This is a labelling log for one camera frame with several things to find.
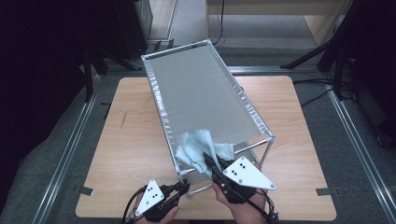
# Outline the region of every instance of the aluminum rail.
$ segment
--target aluminum rail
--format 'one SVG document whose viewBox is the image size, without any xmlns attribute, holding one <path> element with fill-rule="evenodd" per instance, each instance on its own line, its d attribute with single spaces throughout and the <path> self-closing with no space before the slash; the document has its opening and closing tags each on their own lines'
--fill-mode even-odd
<svg viewBox="0 0 396 224">
<path fill-rule="evenodd" d="M 355 152 L 361 162 L 361 166 L 363 167 L 363 170 L 373 187 L 379 203 L 381 204 L 385 215 L 389 220 L 389 223 L 396 223 L 396 205 L 392 194 L 381 174 L 376 169 L 375 163 L 373 162 L 369 151 L 363 144 L 361 137 L 352 122 L 352 119 L 347 113 L 344 102 L 340 102 L 333 91 L 329 92 L 329 95 L 335 110 L 338 113 L 338 116 L 343 122 L 353 148 L 355 149 Z"/>
<path fill-rule="evenodd" d="M 93 87 L 95 90 L 98 89 L 102 79 L 99 75 L 96 75 L 95 80 L 93 82 Z M 58 195 L 59 189 L 64 181 L 64 176 L 69 168 L 70 161 L 73 159 L 73 155 L 76 151 L 76 147 L 81 137 L 82 131 L 84 130 L 85 124 L 87 123 L 87 119 L 91 114 L 93 104 L 95 102 L 97 91 L 95 91 L 90 99 L 84 107 L 82 108 L 81 114 L 78 117 L 77 124 L 67 142 L 67 145 L 64 149 L 64 154 L 62 155 L 58 166 L 52 176 L 49 185 L 47 186 L 46 193 L 41 201 L 40 206 L 38 207 L 35 217 L 32 221 L 34 224 L 42 224 L 46 223 L 47 218 L 50 214 L 50 210 L 55 202 L 56 196 Z"/>
<path fill-rule="evenodd" d="M 265 73 L 317 73 L 318 69 L 315 65 L 304 65 L 294 69 L 284 69 L 279 66 L 228 66 L 228 69 L 233 75 L 237 76 L 252 76 Z"/>
</svg>

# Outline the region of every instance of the cable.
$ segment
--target cable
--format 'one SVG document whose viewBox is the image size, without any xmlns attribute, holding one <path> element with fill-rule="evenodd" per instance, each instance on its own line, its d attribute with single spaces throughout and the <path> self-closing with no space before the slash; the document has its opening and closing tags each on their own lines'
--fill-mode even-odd
<svg viewBox="0 0 396 224">
<path fill-rule="evenodd" d="M 342 81 L 341 82 L 341 91 L 352 91 L 351 90 L 351 81 L 352 81 L 352 77 L 351 77 L 351 72 L 350 72 L 350 68 L 349 66 L 346 66 L 343 69 L 343 78 L 346 79 L 347 81 Z M 297 85 L 297 84 L 301 84 L 301 83 L 314 83 L 314 84 L 324 84 L 324 85 L 333 85 L 334 84 L 334 80 L 333 79 L 329 79 L 329 78 L 312 78 L 312 79 L 304 79 L 304 80 L 295 80 L 293 81 L 293 85 Z M 320 96 L 311 99 L 305 103 L 303 103 L 301 106 L 305 106 L 308 105 L 309 103 L 317 100 L 318 98 L 322 97 L 326 92 L 328 91 L 333 91 L 333 89 L 327 90 L 325 92 L 323 92 Z M 343 94 L 341 94 L 341 97 L 343 100 L 351 100 L 353 99 L 353 96 L 345 96 Z"/>
<path fill-rule="evenodd" d="M 268 194 L 265 193 L 265 191 L 263 189 L 261 189 L 261 191 L 262 191 L 262 193 L 256 191 L 255 194 L 259 194 L 259 195 L 265 197 L 265 201 L 267 201 L 267 203 L 268 203 L 268 213 L 265 212 L 265 210 L 262 210 L 257 204 L 255 204 L 254 202 L 252 202 L 249 199 L 247 199 L 247 203 L 250 204 L 250 206 L 252 206 L 257 211 L 259 211 L 267 223 L 276 224 L 279 221 L 279 217 L 278 217 L 278 214 L 274 212 L 274 210 L 275 210 L 274 203 L 271 200 L 271 198 L 268 196 Z"/>
<path fill-rule="evenodd" d="M 220 36 L 219 36 L 219 39 L 213 45 L 216 45 L 221 40 L 222 33 L 223 33 L 223 25 L 222 25 L 223 16 L 224 16 L 224 0 L 222 1 L 222 4 L 221 4 L 221 23 L 220 23 L 221 31 L 220 31 Z"/>
<path fill-rule="evenodd" d="M 314 99 L 311 99 L 311 100 L 309 100 L 309 101 L 303 103 L 303 104 L 301 105 L 301 107 L 303 107 L 303 106 L 305 106 L 305 105 L 308 105 L 309 103 L 312 103 L 312 102 L 316 101 L 317 99 L 319 99 L 320 97 L 324 96 L 324 95 L 325 95 L 327 92 L 329 92 L 329 91 L 332 91 L 332 88 L 326 90 L 325 92 L 323 92 L 321 95 L 315 97 Z"/>
<path fill-rule="evenodd" d="M 145 186 L 145 187 L 139 189 L 139 190 L 131 197 L 131 199 L 129 200 L 128 204 L 126 205 L 124 214 L 123 214 L 123 216 L 122 216 L 122 222 L 121 222 L 122 224 L 125 224 L 126 216 L 127 216 L 127 214 L 128 214 L 129 207 L 131 206 L 131 203 L 134 201 L 134 198 L 135 198 L 139 193 L 145 192 L 146 187 L 147 187 L 147 186 Z"/>
</svg>

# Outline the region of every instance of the metal rod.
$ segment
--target metal rod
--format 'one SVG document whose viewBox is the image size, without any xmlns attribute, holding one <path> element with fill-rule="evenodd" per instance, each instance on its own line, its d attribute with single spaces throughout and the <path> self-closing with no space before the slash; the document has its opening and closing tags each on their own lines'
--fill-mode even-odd
<svg viewBox="0 0 396 224">
<path fill-rule="evenodd" d="M 194 195 L 194 194 L 196 194 L 196 193 L 199 193 L 199 192 L 201 192 L 201 191 L 203 191 L 203 190 L 210 189 L 210 188 L 212 188 L 212 184 L 205 185 L 205 186 L 200 187 L 200 188 L 198 188 L 198 189 L 192 189 L 192 190 L 190 190 L 190 191 L 187 193 L 187 197 L 190 197 L 190 196 L 192 196 L 192 195 Z"/>
<path fill-rule="evenodd" d="M 260 166 L 262 166 L 264 164 L 265 158 L 267 158 L 268 152 L 270 152 L 270 148 L 273 143 L 274 143 L 274 141 L 268 142 L 267 148 L 265 149 L 264 153 L 262 154 L 262 159 L 260 160 Z"/>
<path fill-rule="evenodd" d="M 241 153 L 241 152 L 244 152 L 244 151 L 249 150 L 249 149 L 253 149 L 254 147 L 261 146 L 261 145 L 264 144 L 264 143 L 267 143 L 267 139 L 264 139 L 264 140 L 262 140 L 262 141 L 260 141 L 260 142 L 258 142 L 258 143 L 255 143 L 255 144 L 253 144 L 253 145 L 250 145 L 250 146 L 248 146 L 248 147 L 244 147 L 244 148 L 242 148 L 242 149 L 239 149 L 239 150 L 235 151 L 234 155 L 236 155 L 236 154 L 238 154 L 238 153 Z"/>
</svg>

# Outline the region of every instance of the wooden table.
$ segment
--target wooden table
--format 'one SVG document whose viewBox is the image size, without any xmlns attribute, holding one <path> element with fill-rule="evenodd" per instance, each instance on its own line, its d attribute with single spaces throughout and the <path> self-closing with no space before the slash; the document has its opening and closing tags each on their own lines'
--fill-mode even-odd
<svg viewBox="0 0 396 224">
<path fill-rule="evenodd" d="M 276 190 L 269 193 L 280 219 L 335 219 L 331 196 L 316 192 L 327 184 L 290 78 L 237 80 L 276 135 L 262 170 L 276 183 Z M 263 151 L 264 147 L 255 149 L 259 156 Z M 94 194 L 80 196 L 76 213 L 122 217 L 130 197 L 151 178 L 159 185 L 177 182 L 148 80 L 127 77 L 118 86 L 84 185 Z M 182 197 L 179 206 L 176 219 L 232 219 L 228 208 L 216 201 L 213 189 Z"/>
</svg>

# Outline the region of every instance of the white cloth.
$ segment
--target white cloth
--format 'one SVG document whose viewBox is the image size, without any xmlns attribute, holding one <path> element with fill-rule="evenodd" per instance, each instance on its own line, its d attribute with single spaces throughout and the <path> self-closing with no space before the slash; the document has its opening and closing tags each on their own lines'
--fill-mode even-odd
<svg viewBox="0 0 396 224">
<path fill-rule="evenodd" d="M 177 147 L 176 158 L 195 168 L 199 173 L 209 177 L 209 179 L 212 179 L 212 171 L 205 164 L 204 153 L 213 158 L 213 161 L 221 171 L 222 169 L 219 166 L 216 155 L 226 161 L 233 160 L 233 145 L 214 144 L 208 130 L 183 133 L 181 139 L 182 143 Z"/>
</svg>

